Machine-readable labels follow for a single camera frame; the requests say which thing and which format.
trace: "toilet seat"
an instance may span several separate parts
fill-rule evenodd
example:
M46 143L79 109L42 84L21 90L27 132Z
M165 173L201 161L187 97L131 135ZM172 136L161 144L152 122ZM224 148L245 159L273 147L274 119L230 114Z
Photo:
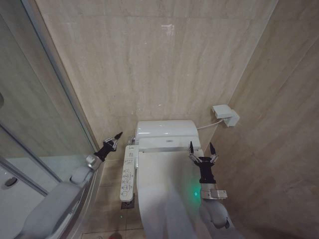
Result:
M199 216L200 172L188 154L139 152L137 187L147 238L211 238ZM203 156L201 149L195 154Z

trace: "wall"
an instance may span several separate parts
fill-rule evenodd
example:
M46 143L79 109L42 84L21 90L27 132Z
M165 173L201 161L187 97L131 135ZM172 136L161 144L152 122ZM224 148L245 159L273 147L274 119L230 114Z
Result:
M214 121L276 0L37 0L99 142L139 120ZM215 128L200 132L206 148Z
M229 103L240 121L212 138L217 183L247 238L319 236L318 37L318 0L279 0Z

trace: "white cable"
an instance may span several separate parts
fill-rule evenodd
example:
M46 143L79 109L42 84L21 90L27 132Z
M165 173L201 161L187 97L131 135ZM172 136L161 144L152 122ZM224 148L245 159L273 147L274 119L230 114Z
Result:
M223 121L223 119L221 119L220 121L218 121L218 122L216 122L216 123L212 123L212 124L209 124L209 125L206 125L206 126L203 126L203 127L199 127L199 128L197 128L197 129L202 129L202 128L211 127L211 126L213 126L213 125L216 125L216 124L221 123L222 121Z

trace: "floor tile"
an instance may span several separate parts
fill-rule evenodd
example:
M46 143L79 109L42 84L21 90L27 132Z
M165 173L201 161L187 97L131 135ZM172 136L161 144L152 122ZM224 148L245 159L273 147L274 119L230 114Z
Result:
M103 232L103 233L87 233L83 234L82 239L124 239L125 231Z
M100 187L119 186L122 180L123 160L106 160Z
M135 229L135 230L126 230L126 239L145 239L146 236L144 234L143 229Z
M125 230L126 213L121 210L120 187L100 187L84 233Z
M143 224L141 221L140 209L139 209L139 197L135 193L135 205L133 209L127 209L126 230L130 229L142 229Z

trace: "floor drain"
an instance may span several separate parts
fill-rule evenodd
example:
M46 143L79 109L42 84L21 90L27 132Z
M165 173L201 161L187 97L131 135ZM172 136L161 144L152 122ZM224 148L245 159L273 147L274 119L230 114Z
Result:
M6 180L6 182L4 183L6 188L10 188L13 185L15 185L17 183L18 179L16 177L12 177L9 178L8 180Z
M122 202L121 209L134 208L135 194L133 193L133 199L130 202Z

